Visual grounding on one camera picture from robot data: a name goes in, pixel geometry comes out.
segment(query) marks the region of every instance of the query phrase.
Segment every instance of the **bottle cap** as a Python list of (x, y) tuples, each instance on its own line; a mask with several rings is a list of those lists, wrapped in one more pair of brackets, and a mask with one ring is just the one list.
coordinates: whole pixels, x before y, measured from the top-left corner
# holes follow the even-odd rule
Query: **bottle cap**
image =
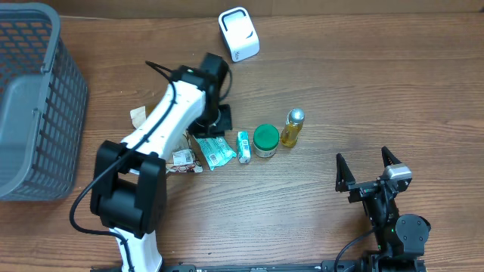
[(296, 108), (290, 111), (288, 118), (289, 122), (300, 124), (304, 122), (305, 114), (302, 109)]
[(278, 147), (279, 131), (269, 124), (260, 125), (254, 131), (254, 145), (263, 151), (270, 151)]

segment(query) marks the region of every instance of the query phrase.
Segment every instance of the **white box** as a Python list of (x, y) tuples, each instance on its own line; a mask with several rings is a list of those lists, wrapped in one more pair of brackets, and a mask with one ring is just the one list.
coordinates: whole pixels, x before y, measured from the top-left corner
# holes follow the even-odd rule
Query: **white box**
[(259, 37), (245, 8), (232, 8), (220, 14), (219, 26), (234, 62), (259, 53)]

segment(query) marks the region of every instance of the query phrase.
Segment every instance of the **small bottle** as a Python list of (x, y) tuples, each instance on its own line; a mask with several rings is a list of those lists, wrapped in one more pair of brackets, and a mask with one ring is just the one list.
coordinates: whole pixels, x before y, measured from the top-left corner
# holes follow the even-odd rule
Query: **small bottle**
[(297, 135), (303, 128), (305, 114), (300, 108), (292, 109), (287, 114), (286, 126), (282, 131), (281, 143), (286, 147), (293, 147), (297, 142)]

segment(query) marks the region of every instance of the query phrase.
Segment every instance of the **plastic basket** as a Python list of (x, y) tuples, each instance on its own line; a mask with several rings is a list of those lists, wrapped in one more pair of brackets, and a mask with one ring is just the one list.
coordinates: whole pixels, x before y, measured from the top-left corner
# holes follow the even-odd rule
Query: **plastic basket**
[(0, 4), (0, 200), (72, 191), (88, 89), (47, 5)]

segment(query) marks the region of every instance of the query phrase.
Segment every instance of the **jar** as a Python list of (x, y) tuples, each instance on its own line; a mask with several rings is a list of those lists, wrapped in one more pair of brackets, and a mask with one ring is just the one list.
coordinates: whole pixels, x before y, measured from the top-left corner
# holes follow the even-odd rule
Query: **jar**
[(254, 131), (254, 152), (262, 158), (275, 154), (279, 144), (279, 131), (269, 124), (260, 125)]

